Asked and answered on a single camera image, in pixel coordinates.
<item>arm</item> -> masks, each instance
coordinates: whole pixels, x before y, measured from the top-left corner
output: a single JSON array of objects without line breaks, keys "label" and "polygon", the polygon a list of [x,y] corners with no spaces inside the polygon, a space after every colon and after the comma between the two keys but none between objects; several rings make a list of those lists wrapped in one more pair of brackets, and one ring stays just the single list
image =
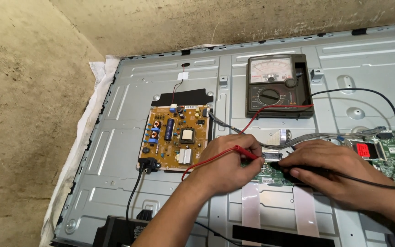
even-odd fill
[{"label": "arm", "polygon": [[[347,147],[313,140],[299,143],[295,149],[291,155],[282,159],[279,165],[323,167],[363,180],[395,185],[395,182]],[[375,187],[333,174],[321,176],[300,168],[292,168],[289,172],[293,177],[341,204],[356,210],[374,211],[395,222],[395,189]]]},{"label": "arm", "polygon": [[[200,161],[235,145],[250,149],[261,157],[258,141],[250,134],[243,134],[222,136],[211,141],[202,152]],[[263,163],[263,158],[258,158],[247,167],[241,167],[240,155],[232,151],[196,167],[179,184],[132,247],[184,247],[205,202],[216,194],[226,194],[243,187],[259,173]]]}]

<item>electrolytic capacitor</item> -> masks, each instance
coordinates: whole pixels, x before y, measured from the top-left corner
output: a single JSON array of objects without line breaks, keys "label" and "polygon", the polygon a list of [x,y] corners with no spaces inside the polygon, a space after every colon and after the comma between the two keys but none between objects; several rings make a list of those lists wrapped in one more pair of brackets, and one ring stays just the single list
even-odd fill
[{"label": "electrolytic capacitor", "polygon": [[166,141],[172,140],[174,125],[175,125],[175,120],[173,118],[169,118],[165,126],[164,140]]}]

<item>multimeter knob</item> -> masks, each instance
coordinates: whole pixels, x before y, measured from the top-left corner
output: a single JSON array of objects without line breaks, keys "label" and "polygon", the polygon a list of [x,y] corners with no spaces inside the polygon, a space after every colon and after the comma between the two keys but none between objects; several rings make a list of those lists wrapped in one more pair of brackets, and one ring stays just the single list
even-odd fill
[{"label": "multimeter knob", "polygon": [[287,78],[285,81],[284,81],[284,85],[286,86],[286,87],[296,87],[297,86],[297,81],[295,81],[295,79],[293,79],[293,78]]}]

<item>red label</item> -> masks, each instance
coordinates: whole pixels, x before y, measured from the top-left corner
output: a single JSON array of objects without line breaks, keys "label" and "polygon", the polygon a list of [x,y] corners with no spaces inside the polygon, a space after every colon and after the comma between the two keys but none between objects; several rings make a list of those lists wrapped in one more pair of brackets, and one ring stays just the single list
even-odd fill
[{"label": "red label", "polygon": [[370,157],[370,151],[368,151],[367,144],[357,143],[356,148],[358,149],[358,154],[362,157]]}]

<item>hand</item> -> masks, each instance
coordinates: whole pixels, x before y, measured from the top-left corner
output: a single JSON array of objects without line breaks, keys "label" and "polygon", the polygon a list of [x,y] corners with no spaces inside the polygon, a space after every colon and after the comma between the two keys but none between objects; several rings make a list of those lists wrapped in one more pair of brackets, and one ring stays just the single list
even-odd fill
[{"label": "hand", "polygon": [[[395,185],[395,182],[362,159],[355,151],[323,140],[299,143],[295,146],[295,151],[282,159],[279,165],[323,167],[366,181]],[[321,176],[300,168],[292,168],[289,172],[305,184],[353,209],[377,211],[395,193],[395,189],[375,187],[334,174]]]},{"label": "hand", "polygon": [[260,144],[251,134],[230,134],[212,140],[200,155],[199,161],[214,157],[235,145],[249,149],[259,158],[248,166],[241,167],[240,154],[230,151],[211,162],[197,166],[184,182],[206,190],[209,197],[233,192],[250,182],[261,171],[265,162]]}]

